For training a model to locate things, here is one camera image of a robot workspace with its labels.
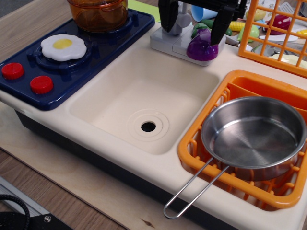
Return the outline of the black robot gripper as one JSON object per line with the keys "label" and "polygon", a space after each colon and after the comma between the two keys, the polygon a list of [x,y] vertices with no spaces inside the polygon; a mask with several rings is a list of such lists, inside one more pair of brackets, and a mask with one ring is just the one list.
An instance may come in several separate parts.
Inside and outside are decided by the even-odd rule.
{"label": "black robot gripper", "polygon": [[[211,45],[218,45],[232,20],[243,18],[247,8],[246,0],[182,0],[190,5],[217,12],[211,30]],[[158,9],[161,26],[170,32],[177,20],[179,4],[177,0],[159,0]]]}

